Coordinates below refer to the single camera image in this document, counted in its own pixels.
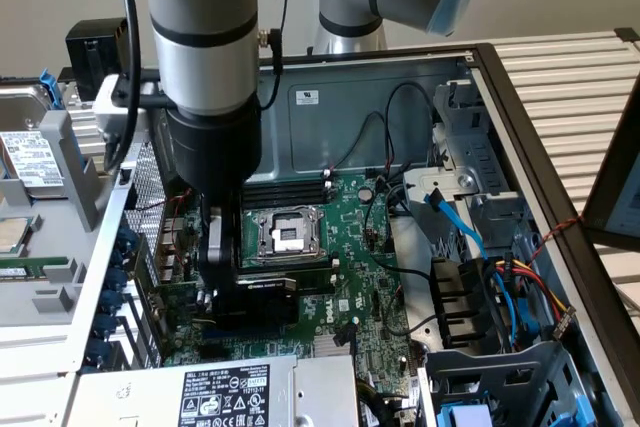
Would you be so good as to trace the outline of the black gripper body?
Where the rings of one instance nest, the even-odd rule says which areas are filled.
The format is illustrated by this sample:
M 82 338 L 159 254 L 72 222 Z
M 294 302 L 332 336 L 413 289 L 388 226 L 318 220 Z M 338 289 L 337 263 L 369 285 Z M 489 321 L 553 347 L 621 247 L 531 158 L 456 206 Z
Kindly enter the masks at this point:
M 174 160 L 179 176 L 221 205 L 239 191 L 261 161 L 261 109 L 248 101 L 214 116 L 167 112 Z

